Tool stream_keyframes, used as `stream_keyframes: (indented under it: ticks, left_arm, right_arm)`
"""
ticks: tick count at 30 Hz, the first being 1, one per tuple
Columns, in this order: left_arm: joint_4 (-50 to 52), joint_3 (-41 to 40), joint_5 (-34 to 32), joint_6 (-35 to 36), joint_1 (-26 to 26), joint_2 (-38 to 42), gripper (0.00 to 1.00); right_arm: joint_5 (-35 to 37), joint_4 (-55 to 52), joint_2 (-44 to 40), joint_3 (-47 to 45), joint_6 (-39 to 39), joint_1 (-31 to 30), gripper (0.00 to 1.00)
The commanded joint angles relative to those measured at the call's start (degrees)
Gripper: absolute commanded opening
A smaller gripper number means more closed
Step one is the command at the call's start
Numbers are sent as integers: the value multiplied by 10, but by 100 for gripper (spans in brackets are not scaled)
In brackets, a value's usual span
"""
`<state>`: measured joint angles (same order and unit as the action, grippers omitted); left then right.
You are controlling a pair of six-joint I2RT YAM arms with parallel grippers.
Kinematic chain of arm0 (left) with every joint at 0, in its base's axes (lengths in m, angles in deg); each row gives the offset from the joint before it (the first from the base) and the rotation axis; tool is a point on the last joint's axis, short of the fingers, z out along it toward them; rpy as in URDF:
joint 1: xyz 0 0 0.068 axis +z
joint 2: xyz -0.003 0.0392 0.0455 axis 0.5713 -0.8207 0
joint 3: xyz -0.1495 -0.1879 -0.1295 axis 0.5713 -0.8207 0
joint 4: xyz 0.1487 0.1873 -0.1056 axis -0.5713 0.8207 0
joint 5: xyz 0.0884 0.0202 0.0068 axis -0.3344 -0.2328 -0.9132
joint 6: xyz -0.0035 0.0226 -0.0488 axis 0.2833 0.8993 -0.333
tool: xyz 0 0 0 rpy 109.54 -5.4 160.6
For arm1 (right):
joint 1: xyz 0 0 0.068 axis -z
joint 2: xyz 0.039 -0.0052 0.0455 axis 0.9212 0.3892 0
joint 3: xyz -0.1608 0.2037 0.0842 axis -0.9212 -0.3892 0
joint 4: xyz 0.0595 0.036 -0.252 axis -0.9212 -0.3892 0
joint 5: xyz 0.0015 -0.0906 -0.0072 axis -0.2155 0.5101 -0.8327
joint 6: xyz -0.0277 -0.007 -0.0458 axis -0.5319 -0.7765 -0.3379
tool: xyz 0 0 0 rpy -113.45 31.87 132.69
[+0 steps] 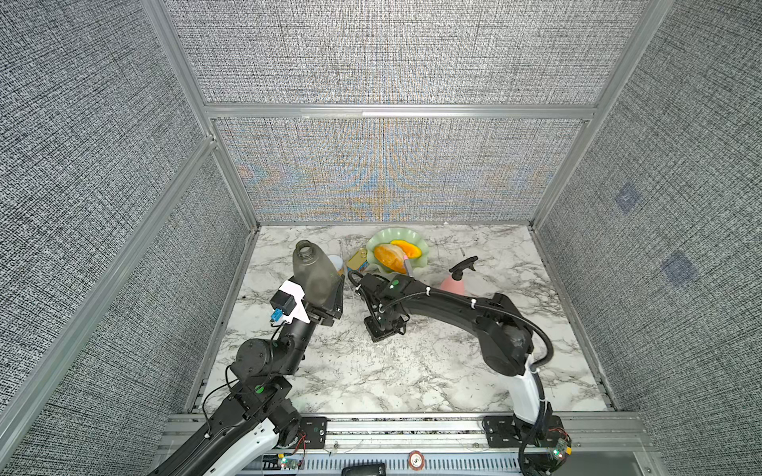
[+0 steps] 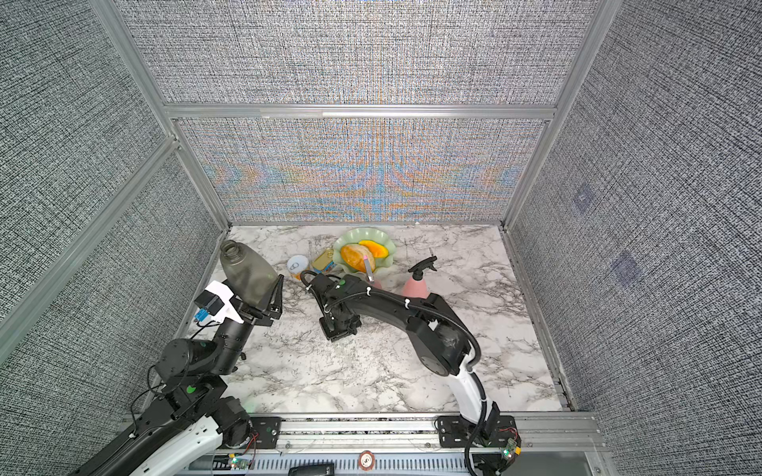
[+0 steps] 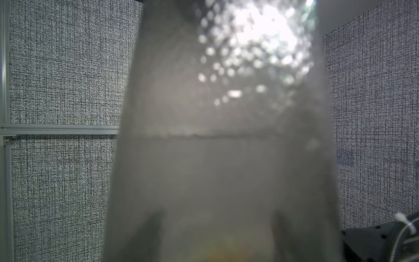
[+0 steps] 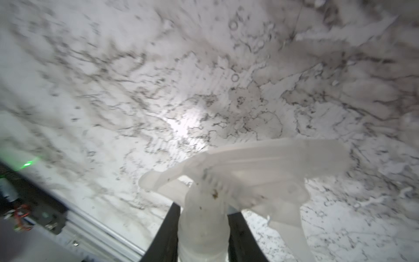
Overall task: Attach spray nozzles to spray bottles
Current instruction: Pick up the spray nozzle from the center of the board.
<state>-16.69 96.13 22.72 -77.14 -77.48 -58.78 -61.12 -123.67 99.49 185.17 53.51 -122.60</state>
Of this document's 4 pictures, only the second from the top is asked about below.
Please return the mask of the opaque pink spray bottle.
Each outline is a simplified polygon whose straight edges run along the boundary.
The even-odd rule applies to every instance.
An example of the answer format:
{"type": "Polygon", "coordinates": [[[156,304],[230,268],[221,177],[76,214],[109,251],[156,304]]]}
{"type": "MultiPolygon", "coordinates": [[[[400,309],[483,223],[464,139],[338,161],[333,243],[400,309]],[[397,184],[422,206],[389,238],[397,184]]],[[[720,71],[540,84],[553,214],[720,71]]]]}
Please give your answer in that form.
{"type": "Polygon", "coordinates": [[[424,278],[416,279],[411,277],[405,283],[402,289],[402,295],[404,297],[418,297],[419,299],[426,299],[430,295],[429,288],[424,278]]]}

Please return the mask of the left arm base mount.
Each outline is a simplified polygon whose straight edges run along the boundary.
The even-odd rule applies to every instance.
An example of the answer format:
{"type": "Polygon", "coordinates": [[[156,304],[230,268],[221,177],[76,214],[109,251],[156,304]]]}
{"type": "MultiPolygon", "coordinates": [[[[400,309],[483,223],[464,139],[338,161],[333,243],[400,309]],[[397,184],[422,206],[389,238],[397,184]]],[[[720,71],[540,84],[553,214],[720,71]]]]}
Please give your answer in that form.
{"type": "Polygon", "coordinates": [[[250,416],[233,397],[220,400],[212,418],[222,435],[221,446],[230,449],[275,449],[283,422],[279,416],[250,416]]]}

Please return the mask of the grey pink spray nozzle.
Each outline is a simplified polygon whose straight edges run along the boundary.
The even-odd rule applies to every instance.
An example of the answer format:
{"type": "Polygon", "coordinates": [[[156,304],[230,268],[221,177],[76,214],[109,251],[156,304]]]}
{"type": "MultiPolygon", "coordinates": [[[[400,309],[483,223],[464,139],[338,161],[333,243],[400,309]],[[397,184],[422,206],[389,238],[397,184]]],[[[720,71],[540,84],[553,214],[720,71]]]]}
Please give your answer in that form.
{"type": "Polygon", "coordinates": [[[376,280],[375,280],[373,268],[368,256],[363,257],[363,266],[365,269],[367,280],[369,281],[369,283],[374,284],[376,280]]]}

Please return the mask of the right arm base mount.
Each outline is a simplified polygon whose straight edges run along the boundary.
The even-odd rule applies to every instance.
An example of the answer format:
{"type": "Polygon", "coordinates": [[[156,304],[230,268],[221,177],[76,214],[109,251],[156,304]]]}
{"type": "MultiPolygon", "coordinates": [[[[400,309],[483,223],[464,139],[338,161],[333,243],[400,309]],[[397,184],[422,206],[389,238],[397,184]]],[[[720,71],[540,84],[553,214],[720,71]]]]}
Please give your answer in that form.
{"type": "Polygon", "coordinates": [[[435,420],[440,446],[443,448],[466,448],[472,446],[500,448],[504,459],[510,461],[521,453],[522,438],[513,416],[503,416],[498,404],[492,403],[482,427],[463,416],[438,416],[435,420]]]}

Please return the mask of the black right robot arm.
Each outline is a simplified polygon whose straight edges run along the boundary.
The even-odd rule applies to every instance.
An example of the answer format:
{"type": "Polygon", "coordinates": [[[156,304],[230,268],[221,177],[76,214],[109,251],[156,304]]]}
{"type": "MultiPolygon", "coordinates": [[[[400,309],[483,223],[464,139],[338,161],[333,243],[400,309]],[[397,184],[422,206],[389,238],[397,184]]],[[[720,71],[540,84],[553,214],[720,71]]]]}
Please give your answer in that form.
{"type": "Polygon", "coordinates": [[[365,317],[404,331],[424,367],[448,381],[460,417],[473,426],[486,422],[491,403],[474,372],[481,347],[443,297],[404,297],[351,275],[307,271],[301,281],[321,311],[319,324],[327,340],[357,334],[365,317]]]}

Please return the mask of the clear grey spray bottle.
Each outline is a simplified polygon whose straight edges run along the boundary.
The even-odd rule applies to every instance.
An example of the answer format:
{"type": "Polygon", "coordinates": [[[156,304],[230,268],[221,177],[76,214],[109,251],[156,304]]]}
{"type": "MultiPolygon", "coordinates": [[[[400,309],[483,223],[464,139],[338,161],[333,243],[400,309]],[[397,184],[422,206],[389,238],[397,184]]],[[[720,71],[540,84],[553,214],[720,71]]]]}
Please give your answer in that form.
{"type": "Polygon", "coordinates": [[[256,307],[278,280],[275,269],[244,243],[225,240],[219,257],[230,289],[246,305],[256,307]]]}

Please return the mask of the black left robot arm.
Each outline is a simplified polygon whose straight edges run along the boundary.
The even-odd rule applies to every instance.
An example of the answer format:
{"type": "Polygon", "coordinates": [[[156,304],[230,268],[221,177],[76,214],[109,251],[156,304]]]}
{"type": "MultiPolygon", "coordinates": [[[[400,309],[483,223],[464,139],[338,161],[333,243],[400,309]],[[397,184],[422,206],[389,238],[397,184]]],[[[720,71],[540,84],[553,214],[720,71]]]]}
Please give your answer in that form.
{"type": "Polygon", "coordinates": [[[147,390],[148,408],[75,474],[174,475],[220,447],[275,448],[281,418],[250,416],[238,398],[226,395],[224,379],[244,359],[254,327],[281,317],[283,283],[278,276],[255,305],[226,282],[210,283],[194,304],[197,321],[216,321],[214,336],[171,340],[152,368],[160,382],[147,390]]]}

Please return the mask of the black spray nozzle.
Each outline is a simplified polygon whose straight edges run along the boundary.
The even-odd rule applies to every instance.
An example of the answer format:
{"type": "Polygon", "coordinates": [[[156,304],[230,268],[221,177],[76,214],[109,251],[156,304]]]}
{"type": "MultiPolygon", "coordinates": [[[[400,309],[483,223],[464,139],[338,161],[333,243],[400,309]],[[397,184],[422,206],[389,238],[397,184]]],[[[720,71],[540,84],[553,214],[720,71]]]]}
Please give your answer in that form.
{"type": "Polygon", "coordinates": [[[413,265],[409,270],[408,273],[411,275],[411,279],[414,281],[423,281],[424,275],[427,270],[430,271],[437,271],[437,268],[435,266],[436,261],[438,260],[437,256],[430,256],[415,265],[413,265]]]}

